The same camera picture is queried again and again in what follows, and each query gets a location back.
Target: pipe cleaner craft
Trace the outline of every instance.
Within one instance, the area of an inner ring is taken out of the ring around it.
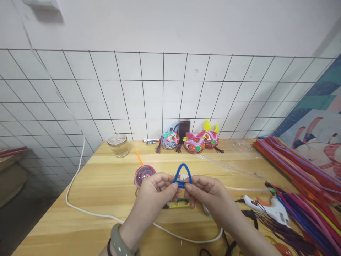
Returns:
[[[206,119],[204,124],[204,130],[206,131],[204,134],[204,141],[207,148],[214,148],[217,152],[224,153],[223,150],[217,148],[219,144],[219,128],[216,124],[216,129],[211,130],[211,125],[208,119]]]
[[[155,148],[156,153],[161,153],[161,145],[164,149],[173,149],[175,148],[179,143],[179,136],[178,136],[178,130],[177,130],[178,124],[174,127],[170,127],[168,132],[165,132],[161,135],[160,143]]]
[[[185,148],[191,153],[200,153],[205,148],[204,134],[205,130],[198,135],[187,133],[187,137],[184,138]]]

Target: wire grid panel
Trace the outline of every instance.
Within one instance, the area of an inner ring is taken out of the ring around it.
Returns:
[[[159,138],[179,118],[190,119],[193,133],[202,131],[208,118],[219,126],[222,139],[269,135],[334,60],[36,53],[86,134],[82,165],[113,134],[124,133],[129,140]],[[21,162],[34,175],[30,189],[58,195],[79,163],[79,127],[29,50],[0,50],[0,92],[0,147],[31,148]]]

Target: jade bangle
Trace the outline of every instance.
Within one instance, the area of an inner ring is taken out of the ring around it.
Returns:
[[[127,248],[127,246],[123,242],[120,234],[118,233],[118,229],[121,226],[122,226],[121,224],[117,223],[111,229],[111,244],[114,247],[117,256],[133,256],[131,251]],[[137,249],[135,256],[140,256],[139,249]]]

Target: blue pipe cleaner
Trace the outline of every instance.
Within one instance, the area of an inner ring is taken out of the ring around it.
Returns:
[[[177,171],[177,173],[175,174],[175,178],[174,178],[174,180],[173,180],[173,182],[172,182],[172,183],[175,183],[175,182],[179,183],[179,188],[185,188],[185,184],[186,184],[186,182],[184,182],[184,181],[178,181],[178,176],[179,176],[180,170],[181,170],[181,168],[182,168],[183,166],[184,166],[184,167],[186,168],[186,170],[187,170],[187,174],[188,174],[188,177],[189,177],[189,183],[192,184],[192,176],[191,176],[191,173],[190,173],[190,171],[189,171],[187,165],[186,165],[185,163],[182,163],[182,164],[179,165],[178,171]]]

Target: wall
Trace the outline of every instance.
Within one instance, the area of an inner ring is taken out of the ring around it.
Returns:
[[[269,135],[340,52],[339,1],[58,2],[61,13],[15,0],[86,133],[82,165],[112,134],[158,138],[179,118],[194,133],[209,118],[222,139]],[[27,195],[57,196],[76,172],[81,131],[10,1],[0,1],[0,34],[0,148],[29,147]]]
[[[36,49],[301,57],[313,56],[341,10],[339,0],[58,0],[56,14],[14,1]],[[0,48],[28,48],[10,0],[0,1],[0,35]]]
[[[341,55],[285,118],[274,136],[341,180]]]

